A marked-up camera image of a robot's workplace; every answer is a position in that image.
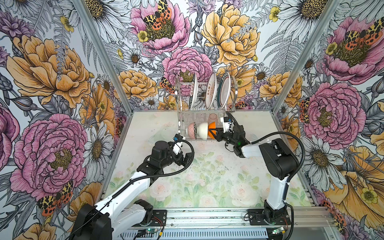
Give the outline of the orange bowl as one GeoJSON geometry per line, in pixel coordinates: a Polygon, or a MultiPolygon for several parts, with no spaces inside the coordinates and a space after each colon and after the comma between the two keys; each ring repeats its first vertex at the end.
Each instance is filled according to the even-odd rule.
{"type": "Polygon", "coordinates": [[[210,129],[210,128],[216,128],[216,123],[213,122],[213,123],[211,123],[211,124],[208,125],[208,134],[212,134],[212,135],[216,136],[217,133],[210,133],[210,132],[209,132],[209,129],[210,129]]]}

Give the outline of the cream white bowl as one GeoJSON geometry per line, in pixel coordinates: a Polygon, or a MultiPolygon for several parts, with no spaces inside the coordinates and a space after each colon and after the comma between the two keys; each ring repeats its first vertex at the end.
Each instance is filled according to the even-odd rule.
{"type": "Polygon", "coordinates": [[[207,140],[208,139],[208,123],[201,123],[197,126],[197,136],[198,139],[207,140]]]}

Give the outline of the pink patterned bowl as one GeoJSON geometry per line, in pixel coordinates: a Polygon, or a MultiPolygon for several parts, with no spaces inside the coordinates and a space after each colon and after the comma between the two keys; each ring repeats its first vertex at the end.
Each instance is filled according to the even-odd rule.
{"type": "Polygon", "coordinates": [[[187,133],[190,139],[196,140],[197,139],[197,125],[195,122],[192,122],[187,127],[187,133]]]}

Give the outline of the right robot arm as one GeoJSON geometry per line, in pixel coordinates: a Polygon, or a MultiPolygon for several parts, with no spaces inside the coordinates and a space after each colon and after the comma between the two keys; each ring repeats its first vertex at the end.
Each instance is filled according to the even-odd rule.
{"type": "Polygon", "coordinates": [[[287,132],[273,132],[254,142],[246,139],[244,127],[236,125],[232,130],[224,128],[208,128],[211,138],[218,142],[224,141],[233,146],[233,152],[240,158],[262,157],[271,175],[270,192],[264,203],[261,214],[249,212],[250,221],[262,219],[267,224],[275,224],[287,215],[288,203],[286,201],[288,188],[292,178],[297,174],[304,160],[298,160],[290,147],[280,139],[274,139],[263,143],[263,140],[275,135],[287,135],[292,137],[305,151],[304,144],[297,136],[287,132]]]}

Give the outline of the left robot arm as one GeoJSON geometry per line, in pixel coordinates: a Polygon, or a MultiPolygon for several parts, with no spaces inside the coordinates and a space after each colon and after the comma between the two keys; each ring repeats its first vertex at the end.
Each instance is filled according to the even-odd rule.
{"type": "Polygon", "coordinates": [[[147,225],[153,206],[136,197],[157,179],[180,174],[195,157],[191,143],[176,135],[172,142],[157,141],[133,176],[95,205],[85,204],[78,212],[68,240],[112,240],[128,228],[147,225]]]}

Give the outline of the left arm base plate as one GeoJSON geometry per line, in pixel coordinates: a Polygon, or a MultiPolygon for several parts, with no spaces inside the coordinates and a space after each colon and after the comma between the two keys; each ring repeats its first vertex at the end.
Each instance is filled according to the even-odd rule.
{"type": "Polygon", "coordinates": [[[167,223],[167,210],[153,210],[151,217],[145,219],[133,227],[163,227],[167,223]]]}

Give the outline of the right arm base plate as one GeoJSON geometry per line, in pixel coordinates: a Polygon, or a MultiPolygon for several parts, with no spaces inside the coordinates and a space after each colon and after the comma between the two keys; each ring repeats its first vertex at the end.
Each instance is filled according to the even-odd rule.
{"type": "Polygon", "coordinates": [[[291,219],[286,208],[280,210],[248,209],[245,215],[246,219],[251,226],[291,225],[291,219]]]}

